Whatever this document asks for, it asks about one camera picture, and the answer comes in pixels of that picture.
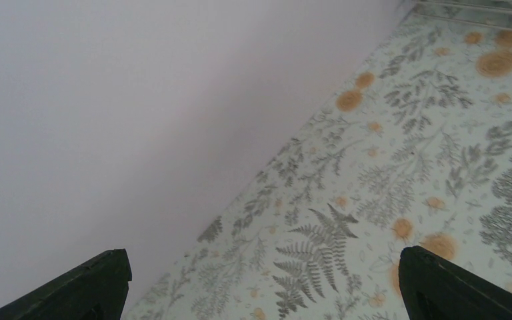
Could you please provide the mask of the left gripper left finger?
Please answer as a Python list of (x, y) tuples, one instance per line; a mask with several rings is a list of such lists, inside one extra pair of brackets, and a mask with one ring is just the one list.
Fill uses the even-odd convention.
[(0, 319), (120, 319), (131, 280), (126, 250), (107, 250), (1, 307)]

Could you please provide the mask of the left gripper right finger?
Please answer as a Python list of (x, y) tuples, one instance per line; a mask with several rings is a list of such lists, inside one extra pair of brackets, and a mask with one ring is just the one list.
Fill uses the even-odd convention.
[(410, 319), (512, 319), (512, 293), (421, 246), (402, 250), (398, 276)]

